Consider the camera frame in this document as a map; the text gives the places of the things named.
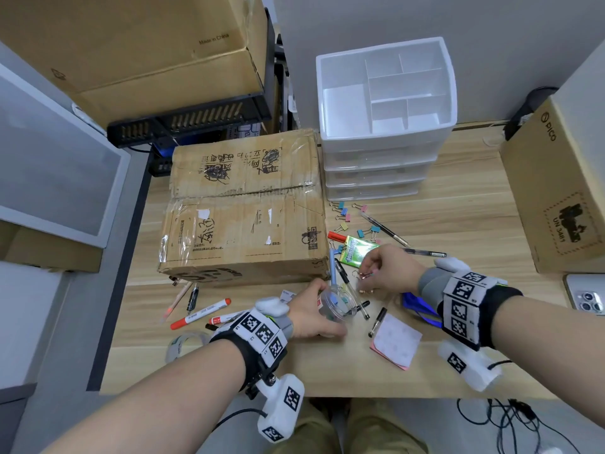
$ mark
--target person's right hand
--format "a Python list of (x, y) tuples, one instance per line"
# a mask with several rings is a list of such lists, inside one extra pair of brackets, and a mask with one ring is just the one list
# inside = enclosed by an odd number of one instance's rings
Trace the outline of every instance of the person's right hand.
[(394, 293), (412, 292), (419, 296), (418, 282), (426, 270), (403, 249), (381, 245), (368, 252), (361, 262), (359, 272), (372, 275), (360, 280), (357, 288), (364, 291), (382, 288)]

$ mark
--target whiteboard marker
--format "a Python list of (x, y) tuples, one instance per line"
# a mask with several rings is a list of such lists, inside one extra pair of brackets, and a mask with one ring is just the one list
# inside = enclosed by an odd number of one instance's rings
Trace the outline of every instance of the whiteboard marker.
[(246, 311), (226, 313), (225, 315), (219, 315), (218, 317), (212, 317), (210, 320), (208, 320), (208, 323), (210, 325), (216, 325), (217, 323), (227, 323), (231, 319), (237, 317), (242, 312), (246, 312)]
[(231, 300), (229, 298), (224, 298), (223, 300), (219, 301), (218, 303), (214, 303), (211, 306), (205, 307), (201, 311), (194, 312), (191, 315), (188, 315), (187, 317), (182, 318), (181, 320), (177, 320), (176, 322), (174, 322), (173, 324), (170, 325), (170, 329), (178, 330), (179, 328), (185, 326), (186, 324), (194, 322), (207, 315), (210, 315), (211, 313), (216, 312), (219, 309), (223, 309), (223, 307), (227, 307), (230, 304), (231, 304)]

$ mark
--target gray floor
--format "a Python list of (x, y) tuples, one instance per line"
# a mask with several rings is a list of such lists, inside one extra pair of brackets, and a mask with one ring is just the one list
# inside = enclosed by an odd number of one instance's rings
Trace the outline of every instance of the gray floor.
[[(70, 285), (57, 325), (42, 361), (37, 389), (27, 403), (13, 445), (13, 454), (39, 453), (65, 430), (110, 398), (86, 392), (85, 389), (146, 158), (143, 154), (133, 155), (100, 273), (70, 275)], [(496, 452), (496, 428), (475, 427), (463, 420), (456, 410), (455, 400), (394, 399), (391, 402), (406, 426), (425, 439), (435, 454)], [(571, 438), (582, 454), (605, 452), (605, 430), (586, 420), (569, 406), (557, 401), (528, 403), (544, 422)], [(246, 397), (237, 397), (227, 413), (250, 405), (261, 407), (261, 397), (252, 403)], [(470, 418), (485, 418), (484, 401), (464, 401), (463, 405)], [(212, 434), (199, 453), (254, 454), (261, 453), (268, 447), (256, 432), (256, 415), (240, 415), (229, 424), (231, 427), (224, 426)], [(344, 420), (337, 417), (335, 425), (344, 434)], [(520, 426), (520, 423), (516, 426), (519, 452), (533, 453), (535, 435)], [(575, 452), (559, 435), (547, 429), (542, 429), (541, 435), (543, 447), (558, 446), (564, 453)], [(507, 450), (512, 452), (510, 433), (504, 438)]]

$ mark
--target qr code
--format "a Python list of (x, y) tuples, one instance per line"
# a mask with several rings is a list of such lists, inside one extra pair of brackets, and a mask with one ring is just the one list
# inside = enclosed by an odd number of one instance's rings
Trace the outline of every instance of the qr code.
[(463, 338), (468, 338), (468, 336), (466, 336), (466, 323), (456, 320), (455, 318), (452, 319), (452, 331)]
[(271, 441), (279, 441), (281, 439), (283, 439), (283, 435), (281, 433), (279, 433), (276, 429), (274, 429), (273, 427), (267, 427), (262, 431), (268, 439), (270, 439)]
[(284, 403), (296, 411), (298, 408), (298, 402), (300, 402), (301, 396), (298, 392), (288, 386), (288, 390), (285, 391)]
[(261, 328), (259, 328), (258, 331), (254, 334), (265, 345), (268, 343), (269, 339), (273, 337), (273, 332), (271, 331), (271, 328), (266, 326), (264, 323), (261, 325)]
[(463, 275), (460, 278), (464, 278), (466, 280), (470, 280), (471, 282), (481, 282), (483, 279), (487, 278), (487, 276), (482, 274), (477, 274), (476, 272), (469, 272), (468, 274)]
[(273, 355), (273, 358), (277, 358), (281, 351), (284, 350), (284, 346), (281, 345), (279, 338), (275, 337), (275, 340), (268, 347), (268, 350), (271, 352), (271, 355)]
[(241, 321), (240, 325), (252, 333), (260, 323), (260, 320), (248, 314), (248, 316)]
[(471, 293), (473, 293), (474, 288), (475, 286), (471, 285), (470, 283), (458, 281), (458, 283), (456, 283), (456, 287), (454, 288), (453, 295), (462, 298), (463, 300), (467, 300), (471, 297)]
[(458, 301), (452, 300), (452, 315), (466, 321), (467, 310), (468, 310), (467, 305), (465, 305), (463, 303), (459, 303)]
[(452, 366), (453, 369), (458, 371), (458, 373), (460, 374), (462, 374), (462, 372), (466, 368), (466, 363), (464, 363), (462, 359), (458, 357), (454, 352), (452, 352), (448, 357), (448, 363)]

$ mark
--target clear plastic cup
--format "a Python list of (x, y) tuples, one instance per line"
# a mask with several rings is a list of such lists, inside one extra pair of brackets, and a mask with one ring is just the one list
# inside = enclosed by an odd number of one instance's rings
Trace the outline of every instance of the clear plastic cup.
[(356, 307), (351, 295), (338, 285), (331, 285), (320, 293), (318, 310), (328, 320), (348, 322), (357, 313)]

